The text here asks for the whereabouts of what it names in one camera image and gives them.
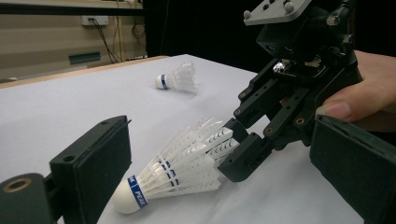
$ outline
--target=wall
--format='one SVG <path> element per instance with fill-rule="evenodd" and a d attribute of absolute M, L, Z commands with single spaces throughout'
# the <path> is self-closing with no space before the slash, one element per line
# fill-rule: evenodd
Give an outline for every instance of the wall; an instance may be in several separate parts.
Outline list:
<path fill-rule="evenodd" d="M 139 17 L 119 17 L 117 21 L 117 17 L 109 16 L 109 25 L 101 26 L 119 62 L 147 55 L 145 37 L 137 41 L 132 35 L 134 24 L 143 23 Z M 144 33 L 143 25 L 135 28 L 139 34 Z M 69 55 L 93 51 L 100 51 L 100 61 L 70 64 Z M 0 79 L 110 63 L 98 30 L 82 26 L 80 16 L 0 15 Z"/>

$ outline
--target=human hand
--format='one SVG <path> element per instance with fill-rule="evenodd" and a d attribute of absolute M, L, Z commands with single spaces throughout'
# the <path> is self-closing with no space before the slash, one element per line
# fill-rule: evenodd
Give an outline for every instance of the human hand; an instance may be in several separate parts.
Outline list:
<path fill-rule="evenodd" d="M 329 97 L 317 114 L 352 122 L 370 132 L 396 132 L 396 58 L 355 53 L 363 81 Z"/>

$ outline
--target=wooden surface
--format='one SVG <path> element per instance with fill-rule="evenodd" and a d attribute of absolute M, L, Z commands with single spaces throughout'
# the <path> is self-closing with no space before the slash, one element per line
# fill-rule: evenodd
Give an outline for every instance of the wooden surface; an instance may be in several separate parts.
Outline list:
<path fill-rule="evenodd" d="M 168 56 L 157 56 L 157 57 L 140 59 L 140 60 L 125 62 L 125 63 L 114 63 L 114 64 L 110 64 L 110 65 L 105 65 L 105 66 L 99 66 L 99 67 L 94 67 L 94 68 L 89 68 L 89 69 L 82 69 L 82 70 L 78 70 L 78 71 L 61 73 L 61 74 L 56 74 L 56 75 L 43 76 L 43 77 L 33 77 L 33 78 L 19 80 L 19 81 L 6 82 L 6 83 L 1 83 L 0 84 L 0 89 L 8 88 L 8 87 L 14 87 L 14 86 L 20 86 L 20 85 L 25 85 L 25 84 L 30 84 L 30 83 L 40 82 L 40 81 L 48 81 L 48 80 L 52 80 L 52 79 L 55 79 L 55 78 L 71 77 L 71 76 L 86 74 L 86 73 L 90 73 L 90 72 L 97 72 L 97 71 L 102 71 L 102 70 L 107 70 L 107 69 L 127 66 L 127 65 L 131 65 L 131 64 L 137 64 L 137 63 L 144 63 L 144 62 L 149 62 L 149 61 L 153 61 L 153 60 L 159 60 L 159 59 L 163 59 L 163 58 L 167 58 L 167 57 Z"/>

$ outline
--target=electrical outlet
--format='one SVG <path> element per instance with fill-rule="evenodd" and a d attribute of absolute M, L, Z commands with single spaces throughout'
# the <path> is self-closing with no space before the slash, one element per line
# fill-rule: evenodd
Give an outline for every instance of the electrical outlet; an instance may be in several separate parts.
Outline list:
<path fill-rule="evenodd" d="M 108 25 L 108 16 L 81 16 L 82 25 L 95 25 L 90 19 L 96 19 L 99 25 Z"/>

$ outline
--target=shuttlecock cork base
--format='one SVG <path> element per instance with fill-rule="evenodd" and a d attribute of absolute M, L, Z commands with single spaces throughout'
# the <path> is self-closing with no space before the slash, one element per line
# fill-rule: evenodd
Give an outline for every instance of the shuttlecock cork base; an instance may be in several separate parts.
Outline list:
<path fill-rule="evenodd" d="M 217 167 L 239 145 L 223 124 L 202 119 L 180 129 L 138 176 L 121 181 L 111 199 L 115 208 L 130 214 L 153 199 L 218 189 Z"/>
<path fill-rule="evenodd" d="M 162 90 L 175 89 L 192 93 L 198 92 L 193 62 L 183 63 L 171 74 L 157 76 L 155 78 L 155 86 Z"/>

